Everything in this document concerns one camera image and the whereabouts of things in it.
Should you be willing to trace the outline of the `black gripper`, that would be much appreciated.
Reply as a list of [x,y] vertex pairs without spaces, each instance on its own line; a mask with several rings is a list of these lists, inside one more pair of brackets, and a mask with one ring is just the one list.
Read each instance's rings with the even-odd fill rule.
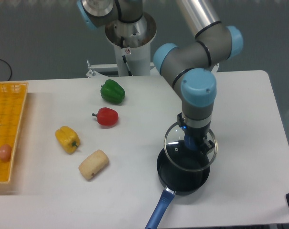
[[184,131],[184,143],[187,148],[200,148],[203,155],[209,154],[215,148],[215,143],[206,137],[210,129],[210,123],[204,127],[193,128],[185,124],[183,114],[179,113],[177,124]]

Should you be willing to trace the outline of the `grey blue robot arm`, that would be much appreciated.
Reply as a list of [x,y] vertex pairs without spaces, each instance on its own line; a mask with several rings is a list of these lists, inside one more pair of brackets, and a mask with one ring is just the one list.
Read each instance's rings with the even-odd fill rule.
[[207,0],[177,1],[195,41],[185,48],[162,45],[150,57],[157,31],[154,19],[140,0],[79,0],[78,9],[90,29],[105,27],[115,50],[119,76],[148,75],[151,65],[182,101],[178,125],[188,149],[208,153],[216,144],[207,139],[216,97],[214,65],[238,55],[243,37],[234,26],[224,26]]

